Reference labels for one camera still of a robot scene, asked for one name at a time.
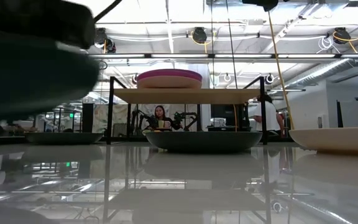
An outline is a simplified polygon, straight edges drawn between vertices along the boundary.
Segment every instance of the person in white shirt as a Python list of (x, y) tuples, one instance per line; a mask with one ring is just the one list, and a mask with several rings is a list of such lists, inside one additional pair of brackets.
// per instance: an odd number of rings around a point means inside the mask
[[(268, 94), (258, 96), (257, 100), (261, 102), (261, 97), (264, 97), (266, 107), (266, 129), (267, 131), (274, 131), (278, 136), (284, 135), (283, 118), (279, 115), (276, 107), (273, 105), (273, 100)], [(257, 122), (256, 130), (262, 131), (262, 103), (259, 103), (255, 109), (254, 119)]]

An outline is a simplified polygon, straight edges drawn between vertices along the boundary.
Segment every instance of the white shirt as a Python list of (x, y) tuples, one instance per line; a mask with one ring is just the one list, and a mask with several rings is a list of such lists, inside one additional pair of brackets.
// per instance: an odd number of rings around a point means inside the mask
[[(266, 105), (266, 129), (268, 131), (279, 131), (280, 125), (277, 121), (276, 107), (272, 103), (265, 102)], [(254, 116), (262, 116), (262, 104), (259, 103), (255, 109)], [(256, 123), (256, 130), (262, 131), (262, 123)]]

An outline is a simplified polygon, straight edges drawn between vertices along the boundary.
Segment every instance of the woman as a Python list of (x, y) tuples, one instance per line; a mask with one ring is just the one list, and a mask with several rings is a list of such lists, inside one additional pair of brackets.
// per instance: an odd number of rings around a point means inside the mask
[[(258, 96), (257, 100), (262, 101), (262, 97), (265, 100), (266, 107), (266, 129), (267, 131), (276, 132), (281, 138), (284, 137), (284, 122), (283, 118), (279, 115), (276, 107), (273, 105), (273, 100), (268, 94)], [(257, 122), (256, 130), (262, 131), (262, 104), (259, 103), (255, 109), (254, 119)]]
[[(168, 118), (165, 116), (165, 109), (162, 105), (158, 105), (155, 107), (154, 109), (154, 117), (158, 120), (158, 121), (169, 121), (171, 124), (171, 127), (175, 130), (180, 129), (182, 126), (181, 124), (176, 124), (175, 122), (172, 121), (171, 118)], [(155, 125), (150, 124), (149, 129), (155, 129), (158, 128), (158, 122)]]

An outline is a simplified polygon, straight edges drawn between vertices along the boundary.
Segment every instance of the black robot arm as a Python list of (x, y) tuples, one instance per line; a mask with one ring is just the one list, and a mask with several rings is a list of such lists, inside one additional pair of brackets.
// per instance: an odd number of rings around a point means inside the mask
[(193, 125), (195, 122), (197, 122), (197, 117), (198, 117), (197, 113), (194, 113), (194, 112), (182, 112), (182, 113), (176, 112), (173, 115), (172, 127), (175, 130), (178, 130), (180, 128), (181, 121), (183, 119), (185, 119), (187, 116), (190, 116), (191, 122), (189, 124), (187, 124), (185, 127), (183, 127), (183, 130), (184, 131), (189, 131), (189, 128), (191, 127), (191, 125)]
[(138, 114), (140, 115), (140, 120), (139, 120), (139, 123), (138, 123), (138, 125), (136, 127), (136, 130), (141, 130), (142, 129), (143, 119), (146, 119), (146, 121), (149, 123), (149, 127), (151, 127), (151, 128), (158, 127), (158, 122), (154, 118), (154, 116), (149, 116), (149, 115), (145, 114), (141, 110), (134, 110), (134, 111), (132, 111), (132, 119), (131, 119), (131, 132), (132, 133), (135, 131), (135, 119), (136, 119)]

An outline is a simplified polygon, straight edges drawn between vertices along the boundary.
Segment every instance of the white wall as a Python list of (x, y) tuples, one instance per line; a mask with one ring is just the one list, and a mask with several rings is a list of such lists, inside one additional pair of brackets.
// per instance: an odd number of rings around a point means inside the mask
[(337, 111), (336, 101), (354, 101), (358, 97), (358, 84), (345, 84), (340, 83), (327, 84), (327, 97), (328, 97), (328, 111), (329, 111), (329, 126), (336, 128), (337, 124)]
[[(323, 127), (328, 128), (328, 101), (326, 82), (321, 81), (316, 86), (305, 87), (304, 92), (289, 93), (288, 101), (291, 107), (295, 129), (318, 128), (318, 117), (323, 118)], [(277, 109), (286, 108), (285, 100), (274, 101)]]

